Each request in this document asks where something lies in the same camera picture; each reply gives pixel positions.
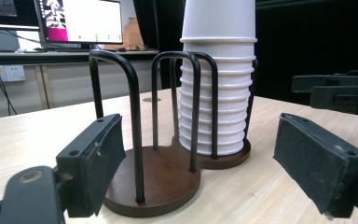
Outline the computer monitor with dark screen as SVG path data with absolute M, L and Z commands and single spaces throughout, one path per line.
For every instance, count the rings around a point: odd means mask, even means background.
M 38 31 L 35 0 L 0 0 L 0 29 Z

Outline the single white paper cup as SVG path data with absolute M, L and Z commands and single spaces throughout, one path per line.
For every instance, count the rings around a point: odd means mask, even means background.
M 256 42 L 255 0 L 186 0 L 181 42 Z

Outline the computer monitor with white screen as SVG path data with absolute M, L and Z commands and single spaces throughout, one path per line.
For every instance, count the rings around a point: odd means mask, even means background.
M 123 43 L 117 0 L 36 0 L 44 48 L 97 49 Z

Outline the dark-edged background desk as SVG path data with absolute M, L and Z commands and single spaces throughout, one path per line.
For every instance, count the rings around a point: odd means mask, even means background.
M 151 62 L 155 51 L 116 52 L 134 67 L 140 92 L 151 91 Z M 42 108 L 74 105 L 92 100 L 87 52 L 0 53 L 0 65 L 23 65 L 35 75 Z M 129 94 L 127 79 L 116 64 L 99 63 L 102 97 Z

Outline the stack of white paper cups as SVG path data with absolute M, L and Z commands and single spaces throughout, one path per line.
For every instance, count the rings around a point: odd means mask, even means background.
M 184 50 L 201 52 L 213 58 L 217 66 L 217 87 L 213 87 L 212 67 L 200 60 L 200 85 L 194 84 L 192 64 L 181 66 L 179 141 L 190 148 L 192 133 L 193 90 L 200 91 L 197 152 L 231 155 L 243 148 L 247 126 L 250 87 L 253 83 L 255 40 L 246 37 L 183 37 Z

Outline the black curtain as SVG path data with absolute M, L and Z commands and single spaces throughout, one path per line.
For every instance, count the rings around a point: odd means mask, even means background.
M 292 77 L 358 70 L 358 0 L 255 0 L 255 94 L 306 105 Z

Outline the brown cardboard box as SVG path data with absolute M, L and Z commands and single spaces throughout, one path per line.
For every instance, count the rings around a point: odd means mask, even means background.
M 141 36 L 140 28 L 136 18 L 129 18 L 128 24 L 124 27 L 122 34 L 123 43 L 105 45 L 105 49 L 125 49 L 125 50 L 140 50 L 145 49 L 144 41 Z

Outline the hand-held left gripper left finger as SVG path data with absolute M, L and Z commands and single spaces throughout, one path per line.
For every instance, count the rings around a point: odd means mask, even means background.
M 110 182 L 126 158 L 121 121 L 119 114 L 96 119 L 56 156 L 67 185 L 69 217 L 98 215 Z

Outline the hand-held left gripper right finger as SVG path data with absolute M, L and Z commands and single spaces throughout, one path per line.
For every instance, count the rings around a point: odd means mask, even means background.
M 320 213 L 350 217 L 358 208 L 358 148 L 313 121 L 282 113 L 273 158 Z

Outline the empty white wall socket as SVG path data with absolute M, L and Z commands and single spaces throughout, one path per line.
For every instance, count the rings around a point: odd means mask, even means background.
M 22 65 L 5 65 L 8 82 L 25 81 L 26 76 Z

